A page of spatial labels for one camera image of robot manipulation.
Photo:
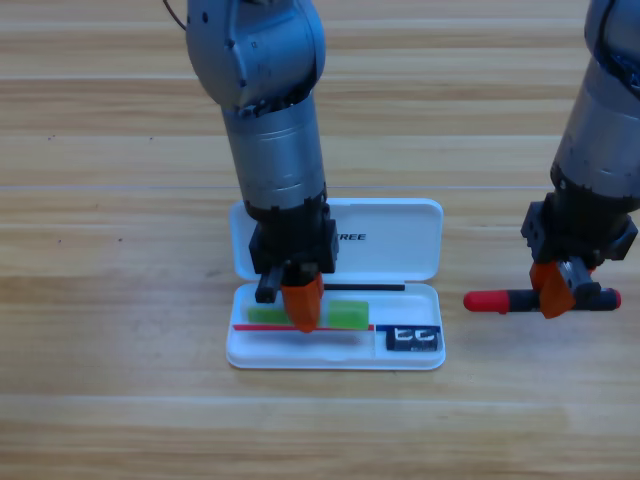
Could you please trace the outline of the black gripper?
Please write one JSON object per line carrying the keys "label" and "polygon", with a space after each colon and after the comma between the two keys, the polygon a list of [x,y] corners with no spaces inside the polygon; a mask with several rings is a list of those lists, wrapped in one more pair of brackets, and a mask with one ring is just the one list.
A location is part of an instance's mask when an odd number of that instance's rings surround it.
{"label": "black gripper", "polygon": [[521,235],[531,251],[532,289],[547,319],[570,311],[574,297],[592,297],[600,285],[591,272],[622,260],[633,243],[631,197],[592,192],[550,192],[529,205]]}
{"label": "black gripper", "polygon": [[293,326],[313,332],[319,324],[324,295],[322,274],[334,273],[338,256],[336,221],[325,199],[305,199],[288,209],[248,207],[256,227],[249,252],[260,276],[256,301],[273,303],[281,290]]}

